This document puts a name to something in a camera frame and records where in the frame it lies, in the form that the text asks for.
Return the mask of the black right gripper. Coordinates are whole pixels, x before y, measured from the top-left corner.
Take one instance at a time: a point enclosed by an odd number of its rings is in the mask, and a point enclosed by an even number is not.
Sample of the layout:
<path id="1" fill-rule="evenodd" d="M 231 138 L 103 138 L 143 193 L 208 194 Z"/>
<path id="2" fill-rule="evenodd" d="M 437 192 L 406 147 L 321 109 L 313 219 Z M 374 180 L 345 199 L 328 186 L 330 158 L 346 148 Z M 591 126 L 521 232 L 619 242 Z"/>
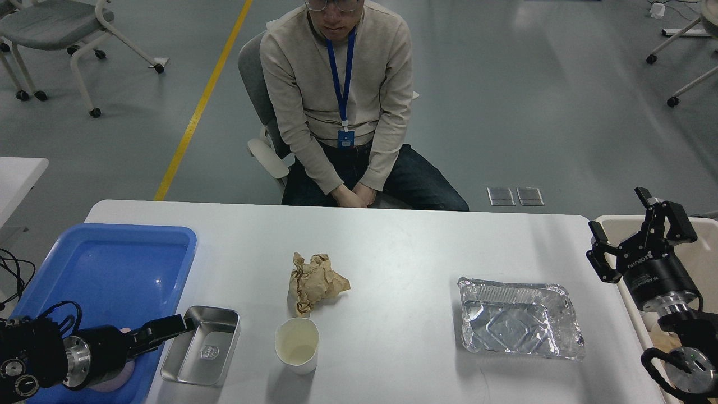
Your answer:
<path id="1" fill-rule="evenodd" d="M 639 310 L 657 311 L 659 299 L 666 296 L 677 297 L 685 304 L 695 301 L 698 288 L 674 253 L 675 246 L 698 240 L 684 207 L 653 197 L 645 187 L 636 187 L 635 192 L 646 208 L 635 239 L 641 252 L 629 254 L 622 245 L 610 245 L 601 223 L 590 221 L 593 239 L 587 259 L 600 281 L 618 283 L 623 278 Z M 620 258 L 620 269 L 612 268 L 606 255 Z"/>

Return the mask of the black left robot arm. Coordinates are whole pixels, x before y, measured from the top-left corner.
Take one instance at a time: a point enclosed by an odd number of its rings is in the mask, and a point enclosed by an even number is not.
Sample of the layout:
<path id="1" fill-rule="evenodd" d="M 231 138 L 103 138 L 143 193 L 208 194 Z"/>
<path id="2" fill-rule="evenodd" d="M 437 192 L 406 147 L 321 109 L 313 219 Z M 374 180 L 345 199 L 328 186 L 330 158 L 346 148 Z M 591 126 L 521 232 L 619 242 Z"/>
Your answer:
<path id="1" fill-rule="evenodd" d="M 57 384 L 79 391 L 120 378 L 137 357 L 197 328 L 195 320 L 179 314 L 128 332 L 112 325 L 80 328 L 82 309 L 77 302 L 72 302 L 74 315 L 61 322 L 51 319 L 62 305 L 64 301 L 57 302 L 34 319 L 2 319 L 3 403 L 26 401 Z"/>

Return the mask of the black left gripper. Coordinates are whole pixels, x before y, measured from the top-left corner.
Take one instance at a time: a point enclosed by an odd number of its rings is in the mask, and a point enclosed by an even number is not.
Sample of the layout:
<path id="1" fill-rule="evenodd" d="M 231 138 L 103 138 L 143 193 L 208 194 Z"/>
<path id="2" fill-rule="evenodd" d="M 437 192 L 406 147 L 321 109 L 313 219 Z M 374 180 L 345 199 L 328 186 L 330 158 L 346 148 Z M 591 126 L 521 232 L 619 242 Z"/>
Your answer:
<path id="1" fill-rule="evenodd" d="M 127 354 L 129 360 L 135 360 L 141 355 L 157 350 L 163 342 L 178 337 L 183 333 L 193 332 L 196 322 L 185 319 L 182 315 L 170 315 L 161 319 L 154 319 L 133 330 L 131 333 L 121 333 L 112 325 L 92 327 L 78 330 L 69 337 L 62 339 L 67 357 L 67 373 L 62 379 L 62 385 L 72 391 L 87 388 L 88 384 L 97 383 L 109 373 L 111 359 L 119 360 L 117 370 L 123 368 L 123 356 Z M 100 343 L 103 354 L 95 359 L 91 353 L 95 343 Z"/>

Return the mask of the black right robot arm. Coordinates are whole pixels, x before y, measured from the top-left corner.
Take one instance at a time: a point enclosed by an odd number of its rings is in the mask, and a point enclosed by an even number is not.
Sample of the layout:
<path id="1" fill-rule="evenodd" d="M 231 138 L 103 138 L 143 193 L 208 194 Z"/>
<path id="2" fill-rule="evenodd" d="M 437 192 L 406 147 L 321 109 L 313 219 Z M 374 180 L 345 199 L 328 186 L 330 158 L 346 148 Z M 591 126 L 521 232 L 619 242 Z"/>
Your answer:
<path id="1" fill-rule="evenodd" d="M 638 232 L 611 245 L 603 226 L 589 222 L 592 247 L 587 259 L 603 282 L 625 282 L 634 304 L 655 312 L 664 332 L 680 347 L 669 352 L 647 348 L 641 364 L 662 390 L 685 403 L 716 397 L 716 314 L 703 311 L 703 296 L 675 254 L 675 246 L 698 236 L 682 205 L 653 197 L 636 187 L 646 212 Z"/>

